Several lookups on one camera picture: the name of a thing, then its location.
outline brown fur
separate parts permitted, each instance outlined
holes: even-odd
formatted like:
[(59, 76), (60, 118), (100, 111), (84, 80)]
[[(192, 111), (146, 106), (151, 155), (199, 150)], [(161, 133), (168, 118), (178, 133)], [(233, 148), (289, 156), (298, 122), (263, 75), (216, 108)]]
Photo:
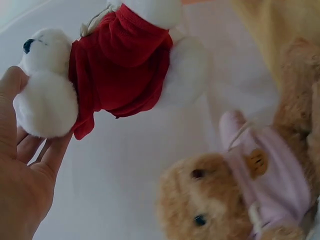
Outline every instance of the brown fur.
[[(273, 127), (300, 162), (312, 202), (320, 194), (320, 48), (302, 38), (285, 50), (283, 88)], [(204, 170), (204, 177), (191, 176)], [(161, 178), (157, 213), (169, 240), (246, 240), (248, 210), (232, 172), (218, 153), (179, 161)], [(204, 215), (199, 227), (195, 216)], [(269, 229), (261, 240), (303, 240), (299, 227)]]

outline finger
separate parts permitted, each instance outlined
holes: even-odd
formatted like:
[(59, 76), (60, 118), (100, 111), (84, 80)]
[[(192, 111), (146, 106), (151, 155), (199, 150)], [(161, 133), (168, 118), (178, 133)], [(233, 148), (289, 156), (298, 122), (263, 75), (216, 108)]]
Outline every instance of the finger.
[(50, 140), (50, 145), (41, 158), (41, 163), (45, 163), (52, 170), (55, 177), (58, 175), (72, 135), (72, 133), (68, 133), (64, 137)]
[(52, 144), (52, 139), (47, 139), (45, 141), (45, 144), (44, 144), (43, 148), (41, 149), (41, 152), (39, 153), (38, 157), (36, 158), (36, 160), (32, 164), (37, 164), (37, 163), (41, 162), (41, 160), (44, 158), (44, 155), (46, 154), (46, 152), (50, 148), (51, 144)]
[(28, 133), (22, 128), (18, 127), (16, 130), (16, 144), (18, 145), (21, 143), (23, 139), (25, 139), (28, 136)]
[(28, 78), (20, 67), (9, 67), (0, 80), (0, 95), (13, 101), (27, 85)]
[(38, 148), (43, 143), (43, 141), (43, 138), (27, 135), (16, 147), (17, 160), (24, 164), (28, 164), (35, 156)]
[(10, 67), (0, 80), (0, 154), (12, 159), (17, 157), (17, 121), (13, 100), (27, 81), (28, 77), (17, 66)]

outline brown teddy bear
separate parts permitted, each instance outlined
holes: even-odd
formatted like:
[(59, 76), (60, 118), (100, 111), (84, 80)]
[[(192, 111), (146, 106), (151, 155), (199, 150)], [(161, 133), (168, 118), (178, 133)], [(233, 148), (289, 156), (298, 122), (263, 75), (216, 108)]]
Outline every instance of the brown teddy bear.
[(169, 240), (304, 240), (320, 195), (320, 48), (305, 39), (282, 54), (272, 125), (225, 113), (225, 151), (177, 162), (161, 178), (157, 212)]

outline hand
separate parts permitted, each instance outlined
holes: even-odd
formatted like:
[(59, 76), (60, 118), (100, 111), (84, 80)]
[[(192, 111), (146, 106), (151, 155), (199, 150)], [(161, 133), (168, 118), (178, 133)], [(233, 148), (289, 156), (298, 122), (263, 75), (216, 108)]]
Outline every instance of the hand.
[(44, 139), (17, 129), (13, 100), (28, 77), (16, 66), (0, 80), (0, 236), (31, 240), (48, 214), (57, 174), (72, 134), (47, 140), (37, 160), (28, 165)]

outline white teddy bear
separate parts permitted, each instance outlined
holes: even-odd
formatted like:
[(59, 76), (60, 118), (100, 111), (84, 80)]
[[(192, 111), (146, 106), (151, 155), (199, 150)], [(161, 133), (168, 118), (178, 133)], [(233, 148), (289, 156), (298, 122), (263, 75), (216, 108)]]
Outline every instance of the white teddy bear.
[(206, 89), (210, 57), (175, 29), (181, 16), (181, 0), (112, 0), (75, 42), (38, 31), (23, 46), (19, 66), (30, 79), (13, 103), (18, 124), (37, 137), (72, 130), (80, 140), (100, 110), (123, 118), (191, 104)]

